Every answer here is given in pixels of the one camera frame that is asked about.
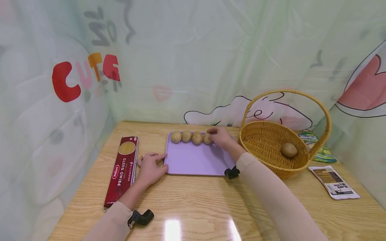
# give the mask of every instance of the spaghetti box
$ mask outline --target spaghetti box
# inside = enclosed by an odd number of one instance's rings
[[[138,137],[122,137],[108,186],[104,209],[111,207],[135,180]]]

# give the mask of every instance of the printed packet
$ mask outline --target printed packet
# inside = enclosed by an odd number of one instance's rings
[[[309,150],[318,141],[318,137],[312,132],[304,131],[298,134],[298,136],[306,143]],[[326,162],[326,163],[334,163],[337,161],[336,157],[331,153],[330,149],[328,149],[325,146],[322,146],[322,148],[316,154],[313,160],[317,162]]]
[[[332,166],[308,167],[333,199],[354,199],[360,196],[347,185]]]
[[[138,137],[122,137],[121,139],[106,193],[104,210],[118,201],[135,180],[138,141]]]

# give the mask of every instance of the purple cutting board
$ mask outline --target purple cutting board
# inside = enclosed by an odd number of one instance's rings
[[[169,174],[224,176],[224,171],[232,169],[235,164],[229,154],[214,143],[195,145],[191,141],[166,142],[165,164],[169,165]]]

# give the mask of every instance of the beige sleeve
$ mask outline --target beige sleeve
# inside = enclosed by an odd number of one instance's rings
[[[260,201],[281,240],[327,240],[300,201],[263,163],[250,153],[244,153],[236,166],[240,171],[241,181]]]
[[[133,215],[123,203],[114,203],[83,239],[84,241],[124,241],[130,232],[127,221]]]

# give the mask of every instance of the wooden table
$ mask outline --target wooden table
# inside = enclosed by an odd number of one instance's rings
[[[144,155],[164,153],[171,131],[207,129],[195,125],[120,122],[49,240],[82,240],[103,216],[103,202],[122,137],[139,136],[139,155]],[[238,138],[238,128],[228,130]],[[308,170],[285,183],[330,240],[386,240],[384,209],[342,164],[332,166],[360,199],[331,199]],[[166,175],[140,201],[137,210],[142,213],[146,209],[154,212],[153,221],[144,228],[135,227],[128,240],[279,240],[271,220],[239,179]]]

